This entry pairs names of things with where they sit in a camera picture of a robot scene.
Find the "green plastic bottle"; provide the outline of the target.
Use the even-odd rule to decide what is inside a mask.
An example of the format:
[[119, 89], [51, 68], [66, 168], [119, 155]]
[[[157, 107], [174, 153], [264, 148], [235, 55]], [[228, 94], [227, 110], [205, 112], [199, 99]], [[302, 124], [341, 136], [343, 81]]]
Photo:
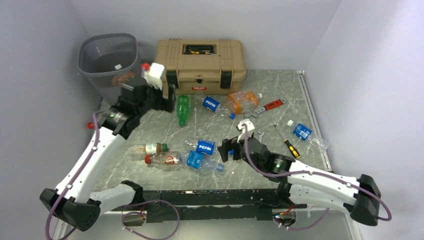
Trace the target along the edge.
[[180, 127], [184, 127], [187, 124], [189, 112], [190, 112], [190, 97], [186, 94], [179, 95], [177, 98], [176, 114], [178, 118], [178, 125]]

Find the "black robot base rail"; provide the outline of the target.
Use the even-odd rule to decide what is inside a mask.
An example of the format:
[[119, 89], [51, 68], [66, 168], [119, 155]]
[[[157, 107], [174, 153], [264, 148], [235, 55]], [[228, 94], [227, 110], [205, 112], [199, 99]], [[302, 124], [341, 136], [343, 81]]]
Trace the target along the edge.
[[116, 210], [142, 211], [148, 223], [244, 218], [267, 221], [279, 210], [298, 206], [289, 199], [289, 190], [286, 183], [276, 189], [144, 190], [138, 201]]

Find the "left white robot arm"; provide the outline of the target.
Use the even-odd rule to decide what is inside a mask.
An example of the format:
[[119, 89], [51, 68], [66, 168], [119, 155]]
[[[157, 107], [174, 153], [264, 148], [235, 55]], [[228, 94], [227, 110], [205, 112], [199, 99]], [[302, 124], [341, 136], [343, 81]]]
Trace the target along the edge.
[[46, 188], [39, 199], [56, 217], [81, 232], [91, 228], [110, 210], [127, 206], [139, 209], [144, 203], [143, 187], [124, 180], [116, 187], [101, 192], [92, 190], [95, 180], [119, 148], [140, 125], [150, 110], [171, 113], [176, 101], [176, 87], [168, 87], [168, 97], [149, 84], [122, 85], [118, 102], [93, 114], [94, 134], [83, 154], [68, 175], [53, 189]]

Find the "clear bottle blue label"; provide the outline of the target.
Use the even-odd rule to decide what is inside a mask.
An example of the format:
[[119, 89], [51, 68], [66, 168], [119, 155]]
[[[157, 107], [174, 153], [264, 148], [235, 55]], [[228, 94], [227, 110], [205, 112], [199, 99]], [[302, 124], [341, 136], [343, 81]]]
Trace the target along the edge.
[[196, 170], [207, 170], [215, 172], [223, 172], [225, 167], [210, 155], [197, 151], [181, 151], [179, 153], [181, 163], [184, 166], [191, 167]]

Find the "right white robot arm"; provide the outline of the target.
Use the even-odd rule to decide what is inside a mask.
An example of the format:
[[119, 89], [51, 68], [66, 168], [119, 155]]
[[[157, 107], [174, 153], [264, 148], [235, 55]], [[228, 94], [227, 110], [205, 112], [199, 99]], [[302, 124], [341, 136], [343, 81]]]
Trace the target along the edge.
[[224, 139], [217, 148], [223, 162], [234, 151], [233, 160], [243, 160], [255, 171], [278, 183], [276, 203], [313, 205], [346, 213], [360, 224], [377, 226], [381, 192], [368, 175], [360, 178], [342, 176], [309, 166], [291, 156], [271, 152], [256, 138]]

